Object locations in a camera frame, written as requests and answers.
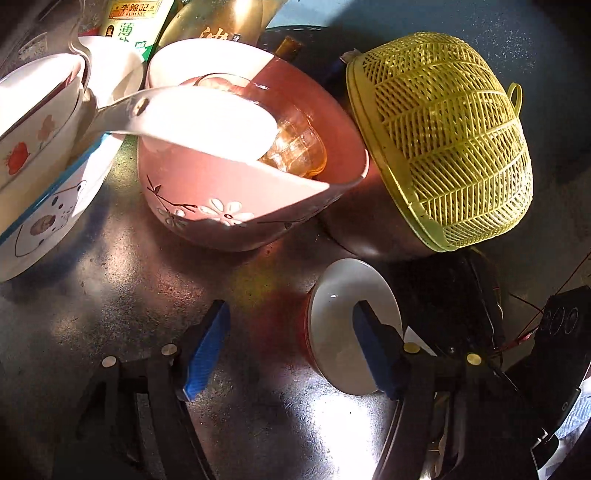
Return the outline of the amber glass cup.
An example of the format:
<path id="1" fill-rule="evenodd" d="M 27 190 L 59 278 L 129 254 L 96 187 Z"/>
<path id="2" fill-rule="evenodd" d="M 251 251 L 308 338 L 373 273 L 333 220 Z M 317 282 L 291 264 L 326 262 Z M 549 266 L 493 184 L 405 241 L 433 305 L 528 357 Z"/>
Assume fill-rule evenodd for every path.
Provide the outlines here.
<path id="1" fill-rule="evenodd" d="M 324 171 L 328 153 L 310 117 L 276 89 L 229 73 L 211 73 L 189 83 L 238 95 L 273 115 L 276 138 L 270 150 L 259 158 L 260 163 L 308 179 Z"/>

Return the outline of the blue rim bear bowl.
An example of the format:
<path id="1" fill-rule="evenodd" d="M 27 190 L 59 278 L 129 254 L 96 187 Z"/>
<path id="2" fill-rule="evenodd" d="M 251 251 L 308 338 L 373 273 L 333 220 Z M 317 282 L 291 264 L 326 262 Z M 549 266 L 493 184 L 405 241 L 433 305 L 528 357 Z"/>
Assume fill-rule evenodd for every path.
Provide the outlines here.
<path id="1" fill-rule="evenodd" d="M 1 280 L 34 265 L 73 228 L 111 170 L 124 137 L 104 134 L 1 234 Z"/>

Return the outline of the pink blossom bowl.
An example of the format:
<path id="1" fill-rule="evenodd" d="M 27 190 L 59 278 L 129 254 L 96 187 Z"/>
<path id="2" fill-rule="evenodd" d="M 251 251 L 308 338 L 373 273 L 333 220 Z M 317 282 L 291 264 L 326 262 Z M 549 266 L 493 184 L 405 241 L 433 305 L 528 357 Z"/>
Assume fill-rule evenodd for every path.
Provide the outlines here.
<path id="1" fill-rule="evenodd" d="M 353 120 L 318 82 L 259 48 L 218 39 L 187 39 L 149 63 L 151 87 L 228 76 L 274 113 L 294 112 L 322 141 L 322 172 L 298 177 L 262 162 L 238 163 L 150 138 L 137 141 L 138 178 L 152 213 L 201 247 L 250 251 L 308 221 L 366 178 L 370 158 Z"/>

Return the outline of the white ceramic spoon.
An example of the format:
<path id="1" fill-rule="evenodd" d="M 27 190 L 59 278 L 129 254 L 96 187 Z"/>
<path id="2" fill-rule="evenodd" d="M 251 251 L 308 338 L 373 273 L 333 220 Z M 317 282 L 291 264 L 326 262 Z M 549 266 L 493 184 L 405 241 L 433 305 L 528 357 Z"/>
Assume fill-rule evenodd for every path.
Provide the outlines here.
<path id="1" fill-rule="evenodd" d="M 204 154 L 254 162 L 279 131 L 265 108 L 238 95 L 202 86 L 145 89 L 93 112 L 82 124 L 84 142 L 103 133 L 149 137 Z"/>

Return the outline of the copper metal basin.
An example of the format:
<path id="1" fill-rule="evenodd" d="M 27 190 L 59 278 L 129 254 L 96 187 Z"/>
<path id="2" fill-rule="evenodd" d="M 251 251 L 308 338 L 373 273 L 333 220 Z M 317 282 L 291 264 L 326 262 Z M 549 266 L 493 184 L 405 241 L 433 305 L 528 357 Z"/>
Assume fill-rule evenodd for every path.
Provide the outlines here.
<path id="1" fill-rule="evenodd" d="M 374 168 L 322 212 L 322 221 L 332 239 L 366 260 L 397 262 L 435 253 L 408 225 Z"/>

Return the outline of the red white bowl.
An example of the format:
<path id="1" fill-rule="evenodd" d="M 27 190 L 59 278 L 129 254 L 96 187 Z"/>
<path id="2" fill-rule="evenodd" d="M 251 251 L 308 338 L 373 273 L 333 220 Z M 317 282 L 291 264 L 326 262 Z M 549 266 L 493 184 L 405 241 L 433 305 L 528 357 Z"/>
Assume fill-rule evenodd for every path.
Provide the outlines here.
<path id="1" fill-rule="evenodd" d="M 379 320 L 403 333 L 394 293 L 370 264 L 355 258 L 335 261 L 318 277 L 304 308 L 304 351 L 319 376 L 342 393 L 373 394 L 378 387 L 353 330 L 353 307 L 367 300 Z"/>

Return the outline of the clear labelled sauce bottle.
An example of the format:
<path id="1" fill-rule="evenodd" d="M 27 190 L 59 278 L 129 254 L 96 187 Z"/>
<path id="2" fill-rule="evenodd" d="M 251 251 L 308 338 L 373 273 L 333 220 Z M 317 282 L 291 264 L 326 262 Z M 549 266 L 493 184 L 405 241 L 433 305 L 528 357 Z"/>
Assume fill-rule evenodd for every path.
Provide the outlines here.
<path id="1" fill-rule="evenodd" d="M 174 8 L 173 0 L 109 1 L 99 34 L 133 47 L 147 61 Z"/>

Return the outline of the yellow plastic food cover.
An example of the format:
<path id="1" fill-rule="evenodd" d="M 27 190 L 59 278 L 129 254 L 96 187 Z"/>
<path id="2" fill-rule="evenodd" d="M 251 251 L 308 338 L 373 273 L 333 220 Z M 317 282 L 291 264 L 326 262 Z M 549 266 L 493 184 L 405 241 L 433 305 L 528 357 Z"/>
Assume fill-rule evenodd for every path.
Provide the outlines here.
<path id="1" fill-rule="evenodd" d="M 428 248 L 490 240 L 526 215 L 523 89 L 504 87 L 467 42 L 438 32 L 393 40 L 353 57 L 346 87 L 386 190 Z"/>

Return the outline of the white stacked small bowl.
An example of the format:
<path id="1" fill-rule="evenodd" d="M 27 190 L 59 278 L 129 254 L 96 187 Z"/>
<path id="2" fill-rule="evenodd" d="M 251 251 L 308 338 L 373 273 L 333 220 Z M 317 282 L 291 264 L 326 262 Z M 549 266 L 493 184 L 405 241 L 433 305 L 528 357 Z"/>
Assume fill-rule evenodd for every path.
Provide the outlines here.
<path id="1" fill-rule="evenodd" d="M 104 106 L 138 90 L 139 51 L 103 36 L 87 36 L 89 83 Z M 84 60 L 56 53 L 1 79 L 1 229 L 6 230 L 64 170 L 84 116 Z"/>

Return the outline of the yellow oil bottle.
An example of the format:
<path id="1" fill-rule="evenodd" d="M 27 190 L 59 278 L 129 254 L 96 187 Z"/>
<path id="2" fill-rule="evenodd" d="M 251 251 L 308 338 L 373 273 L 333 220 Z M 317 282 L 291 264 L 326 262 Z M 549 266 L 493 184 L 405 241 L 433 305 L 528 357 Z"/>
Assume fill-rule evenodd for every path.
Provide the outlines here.
<path id="1" fill-rule="evenodd" d="M 161 34 L 158 47 L 191 39 L 218 39 L 256 45 L 287 1 L 186 1 Z"/>

